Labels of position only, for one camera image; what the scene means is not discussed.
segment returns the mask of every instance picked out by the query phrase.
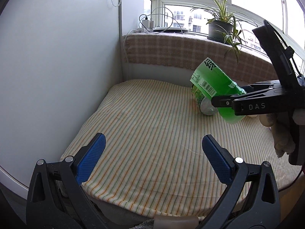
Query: green can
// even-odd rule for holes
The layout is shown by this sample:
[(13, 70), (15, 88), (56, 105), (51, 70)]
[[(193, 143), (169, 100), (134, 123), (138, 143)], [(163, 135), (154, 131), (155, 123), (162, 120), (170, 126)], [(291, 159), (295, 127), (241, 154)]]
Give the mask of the green can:
[[(245, 90), (232, 81), (210, 58), (206, 58), (197, 67), (191, 82), (210, 100), (216, 95), (246, 94)], [(230, 124), (244, 118), (244, 116), (236, 116), (232, 108), (223, 107), (218, 110), (222, 118)]]

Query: barcode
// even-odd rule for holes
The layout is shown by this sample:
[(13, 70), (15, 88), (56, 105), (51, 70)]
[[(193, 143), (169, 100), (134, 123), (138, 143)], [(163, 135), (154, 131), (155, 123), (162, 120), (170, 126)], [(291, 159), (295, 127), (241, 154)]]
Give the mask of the barcode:
[(200, 85), (211, 97), (216, 95), (216, 90), (213, 89), (212, 86), (210, 86), (206, 81), (203, 81), (202, 84)]

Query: hand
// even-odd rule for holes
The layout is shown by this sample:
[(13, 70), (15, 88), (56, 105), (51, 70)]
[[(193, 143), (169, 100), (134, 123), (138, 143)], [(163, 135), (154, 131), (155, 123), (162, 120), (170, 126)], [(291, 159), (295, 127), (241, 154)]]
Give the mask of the hand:
[[(262, 125), (271, 127), (277, 156), (282, 157), (285, 152), (292, 153), (295, 149), (295, 143), (289, 128), (277, 120), (277, 114), (261, 114), (259, 118)], [(305, 125), (305, 109), (295, 109), (292, 118), (296, 124)]]

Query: striped tablecloth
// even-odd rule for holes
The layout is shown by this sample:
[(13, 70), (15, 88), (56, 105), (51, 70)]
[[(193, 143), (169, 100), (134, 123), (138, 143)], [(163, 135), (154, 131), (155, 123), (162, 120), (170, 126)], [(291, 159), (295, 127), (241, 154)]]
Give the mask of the striped tablecloth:
[(288, 163), (286, 155), (277, 158), (271, 132), (257, 117), (231, 125), (219, 114), (205, 116), (190, 88), (166, 82), (130, 80), (112, 87), (62, 159), (75, 155), (97, 132), (106, 136), (107, 145), (83, 183), (85, 191), (147, 217), (196, 215), (202, 219), (217, 202), (226, 186), (202, 151), (206, 134), (247, 163), (269, 161), (278, 188), (291, 183), (300, 170)]

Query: brown plaid fabric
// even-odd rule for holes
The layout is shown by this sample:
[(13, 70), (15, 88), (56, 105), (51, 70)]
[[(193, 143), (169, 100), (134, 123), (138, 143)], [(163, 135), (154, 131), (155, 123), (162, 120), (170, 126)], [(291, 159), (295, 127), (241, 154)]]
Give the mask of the brown plaid fabric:
[(233, 80), (255, 83), (278, 79), (271, 63), (241, 51), (237, 64), (233, 51), (224, 58), (228, 45), (202, 36), (135, 33), (128, 35), (124, 47), (129, 63), (195, 70), (205, 58), (209, 57)]

